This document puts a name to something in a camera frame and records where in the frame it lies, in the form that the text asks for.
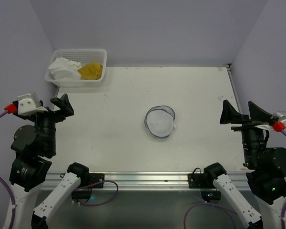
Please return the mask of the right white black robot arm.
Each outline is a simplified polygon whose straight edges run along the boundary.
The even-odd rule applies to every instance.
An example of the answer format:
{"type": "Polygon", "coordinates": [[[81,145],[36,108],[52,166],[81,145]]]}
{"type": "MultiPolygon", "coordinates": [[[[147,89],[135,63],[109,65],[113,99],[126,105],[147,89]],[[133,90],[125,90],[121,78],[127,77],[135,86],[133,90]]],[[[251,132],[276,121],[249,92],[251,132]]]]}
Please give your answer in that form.
{"type": "Polygon", "coordinates": [[[220,124],[232,124],[242,135],[247,182],[260,210],[248,203],[221,164],[205,167],[203,176],[224,195],[244,228],[286,229],[286,148],[266,146],[271,131],[286,135],[286,112],[271,114],[252,101],[248,107],[250,114],[241,114],[224,100],[220,124]]]}

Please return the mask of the white bra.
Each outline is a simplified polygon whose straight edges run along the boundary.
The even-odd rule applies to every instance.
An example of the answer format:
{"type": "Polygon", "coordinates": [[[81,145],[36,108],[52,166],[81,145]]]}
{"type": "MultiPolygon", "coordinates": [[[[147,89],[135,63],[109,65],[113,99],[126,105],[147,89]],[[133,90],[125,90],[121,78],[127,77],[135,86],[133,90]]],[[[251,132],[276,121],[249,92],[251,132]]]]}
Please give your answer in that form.
{"type": "Polygon", "coordinates": [[[50,64],[48,70],[55,80],[80,80],[81,75],[79,74],[78,69],[81,67],[81,62],[59,57],[50,64]]]}

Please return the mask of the yellow bra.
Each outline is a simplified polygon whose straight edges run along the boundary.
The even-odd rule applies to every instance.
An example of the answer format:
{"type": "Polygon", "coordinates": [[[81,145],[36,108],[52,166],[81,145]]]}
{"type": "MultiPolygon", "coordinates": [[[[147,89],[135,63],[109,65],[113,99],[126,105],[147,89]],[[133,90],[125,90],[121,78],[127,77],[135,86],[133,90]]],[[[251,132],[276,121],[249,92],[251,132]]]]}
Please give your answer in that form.
{"type": "Polygon", "coordinates": [[[98,62],[91,62],[78,69],[81,80],[99,80],[102,76],[103,66],[98,62]]]}

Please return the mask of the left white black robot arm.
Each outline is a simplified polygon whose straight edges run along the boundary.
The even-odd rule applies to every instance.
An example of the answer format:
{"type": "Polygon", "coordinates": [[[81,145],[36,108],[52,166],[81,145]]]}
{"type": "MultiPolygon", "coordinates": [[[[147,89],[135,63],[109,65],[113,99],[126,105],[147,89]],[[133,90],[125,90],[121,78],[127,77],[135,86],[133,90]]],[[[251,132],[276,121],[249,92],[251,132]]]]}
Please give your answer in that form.
{"type": "Polygon", "coordinates": [[[67,94],[52,98],[58,107],[45,107],[36,94],[21,95],[12,104],[13,115],[33,122],[17,129],[11,149],[16,158],[12,163],[9,184],[10,204],[4,223],[5,229],[46,229],[62,202],[80,185],[88,183],[88,167],[72,163],[58,186],[38,206],[39,191],[45,182],[56,155],[56,124],[74,115],[67,94]]]}

